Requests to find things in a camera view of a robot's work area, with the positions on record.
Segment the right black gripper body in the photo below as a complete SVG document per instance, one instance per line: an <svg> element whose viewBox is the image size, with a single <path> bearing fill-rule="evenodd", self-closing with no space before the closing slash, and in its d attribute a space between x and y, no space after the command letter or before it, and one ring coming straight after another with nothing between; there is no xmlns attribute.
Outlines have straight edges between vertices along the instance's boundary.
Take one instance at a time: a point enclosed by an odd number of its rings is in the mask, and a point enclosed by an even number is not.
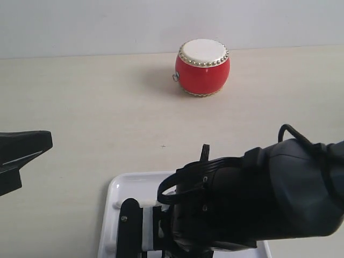
<svg viewBox="0 0 344 258"><path fill-rule="evenodd" d="M159 185L157 203L142 212L141 250L160 251L162 257L213 257L210 247L196 237L204 237L202 219L209 212L208 185Z"/></svg>

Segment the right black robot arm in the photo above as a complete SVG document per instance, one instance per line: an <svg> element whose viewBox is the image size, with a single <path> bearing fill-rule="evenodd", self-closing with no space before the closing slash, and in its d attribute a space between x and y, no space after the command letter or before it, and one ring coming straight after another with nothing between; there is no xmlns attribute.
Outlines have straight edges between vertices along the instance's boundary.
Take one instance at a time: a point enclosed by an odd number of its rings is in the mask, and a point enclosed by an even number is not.
<svg viewBox="0 0 344 258"><path fill-rule="evenodd" d="M325 237L343 224L343 143L289 139L241 157L201 159L163 180L143 250L210 257L259 241Z"/></svg>

